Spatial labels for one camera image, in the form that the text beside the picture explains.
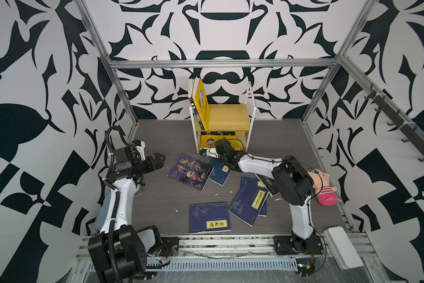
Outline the purple book with old man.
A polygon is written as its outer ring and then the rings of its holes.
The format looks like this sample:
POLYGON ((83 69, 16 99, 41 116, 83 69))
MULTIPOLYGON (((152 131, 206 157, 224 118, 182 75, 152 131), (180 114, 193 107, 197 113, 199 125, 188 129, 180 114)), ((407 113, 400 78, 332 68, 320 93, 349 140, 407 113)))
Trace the purple book with old man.
POLYGON ((211 165, 187 154, 180 153, 170 169, 168 177, 202 192, 212 172, 213 168, 211 165))

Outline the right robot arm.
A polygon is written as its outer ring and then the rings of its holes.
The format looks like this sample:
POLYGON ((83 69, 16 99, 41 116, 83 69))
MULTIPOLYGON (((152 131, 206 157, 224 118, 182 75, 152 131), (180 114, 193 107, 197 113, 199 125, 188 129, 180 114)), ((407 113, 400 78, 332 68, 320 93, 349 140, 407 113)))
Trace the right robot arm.
POLYGON ((292 250, 305 253, 312 249, 317 234, 312 222, 311 199, 323 190, 329 175, 320 169, 306 170, 293 156, 269 159, 236 151, 229 140, 216 141, 206 155, 218 158, 229 169, 259 174, 274 180, 292 216, 292 250))

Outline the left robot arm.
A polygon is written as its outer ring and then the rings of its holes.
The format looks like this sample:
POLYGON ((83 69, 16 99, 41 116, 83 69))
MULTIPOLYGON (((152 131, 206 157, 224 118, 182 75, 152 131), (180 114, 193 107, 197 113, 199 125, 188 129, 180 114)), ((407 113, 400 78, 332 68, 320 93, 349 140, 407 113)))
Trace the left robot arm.
POLYGON ((140 140, 125 142, 124 147, 115 148, 111 133, 123 130, 111 126, 105 134, 105 142, 111 158, 103 183, 110 189, 110 198, 104 223, 99 233, 90 238, 88 251, 101 283, 121 283, 125 278, 146 271, 148 255, 162 246, 156 226, 136 231, 132 226, 132 205, 145 186, 143 177, 147 173, 162 169, 165 155, 145 154, 145 143, 140 140))

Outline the yellow cartoon cover book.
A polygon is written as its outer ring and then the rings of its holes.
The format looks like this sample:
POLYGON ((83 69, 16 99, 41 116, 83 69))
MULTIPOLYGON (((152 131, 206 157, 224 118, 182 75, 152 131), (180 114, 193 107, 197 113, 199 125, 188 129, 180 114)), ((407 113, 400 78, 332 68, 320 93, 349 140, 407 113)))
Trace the yellow cartoon cover book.
POLYGON ((201 129, 204 131, 208 131, 211 109, 208 103, 203 80, 199 77, 196 77, 194 79, 193 93, 191 98, 193 99, 193 104, 201 120, 200 121, 201 129))

